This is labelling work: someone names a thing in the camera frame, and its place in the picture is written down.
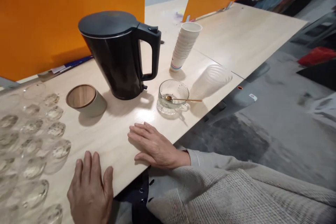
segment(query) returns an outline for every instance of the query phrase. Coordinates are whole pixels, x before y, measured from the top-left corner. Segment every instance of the kettle power switch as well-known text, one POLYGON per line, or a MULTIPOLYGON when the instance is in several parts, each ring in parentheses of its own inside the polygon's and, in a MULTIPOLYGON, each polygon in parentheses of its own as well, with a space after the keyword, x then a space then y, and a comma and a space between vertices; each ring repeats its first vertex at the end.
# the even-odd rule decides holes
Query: kettle power switch
POLYGON ((158 26, 149 26, 148 30, 155 33, 155 34, 159 33, 159 27, 158 26))

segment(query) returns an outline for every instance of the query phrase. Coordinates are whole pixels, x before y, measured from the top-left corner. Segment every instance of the electric kettle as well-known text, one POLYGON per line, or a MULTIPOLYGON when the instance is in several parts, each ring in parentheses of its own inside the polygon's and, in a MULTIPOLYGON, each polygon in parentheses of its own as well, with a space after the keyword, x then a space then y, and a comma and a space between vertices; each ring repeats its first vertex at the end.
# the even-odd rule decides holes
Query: electric kettle
POLYGON ((149 81, 157 76, 161 32, 158 27, 137 21, 122 11, 104 11, 83 17, 78 28, 112 94, 121 100, 137 97, 149 81), (152 47, 152 72, 141 67, 140 40, 152 47))

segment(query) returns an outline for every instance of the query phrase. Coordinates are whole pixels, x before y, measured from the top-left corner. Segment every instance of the gray sweater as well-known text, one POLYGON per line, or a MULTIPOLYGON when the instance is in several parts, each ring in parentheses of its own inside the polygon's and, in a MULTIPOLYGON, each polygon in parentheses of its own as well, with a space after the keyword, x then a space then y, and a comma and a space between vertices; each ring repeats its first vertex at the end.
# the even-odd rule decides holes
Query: gray sweater
MULTIPOLYGON (((335 223, 334 191, 231 156, 188 152, 191 166, 149 170, 147 208, 162 223, 335 223)), ((128 204, 113 211, 117 223, 131 223, 128 204)))

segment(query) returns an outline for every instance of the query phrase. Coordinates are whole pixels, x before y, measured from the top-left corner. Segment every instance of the gold spoon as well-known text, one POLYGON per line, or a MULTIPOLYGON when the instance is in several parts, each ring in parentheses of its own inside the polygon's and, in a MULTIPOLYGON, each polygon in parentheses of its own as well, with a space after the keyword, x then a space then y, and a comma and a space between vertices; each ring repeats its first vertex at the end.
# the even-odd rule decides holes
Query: gold spoon
POLYGON ((167 101, 170 101, 170 100, 185 100, 185 101, 192 101, 192 102, 201 102, 202 100, 192 100, 192 99, 176 99, 176 98, 173 98, 171 96, 165 96, 164 97, 165 100, 167 101))

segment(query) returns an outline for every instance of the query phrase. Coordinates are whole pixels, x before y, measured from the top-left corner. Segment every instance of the kettle handle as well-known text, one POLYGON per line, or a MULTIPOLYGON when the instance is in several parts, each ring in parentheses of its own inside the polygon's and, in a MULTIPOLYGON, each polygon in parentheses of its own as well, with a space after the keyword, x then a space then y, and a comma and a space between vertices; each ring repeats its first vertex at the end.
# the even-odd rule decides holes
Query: kettle handle
POLYGON ((135 30, 135 38, 137 40, 146 41, 152 47, 152 72, 150 74, 143 74, 140 77, 140 80, 153 80, 158 74, 161 32, 158 30, 157 26, 148 26, 146 24, 139 23, 137 29, 135 30))

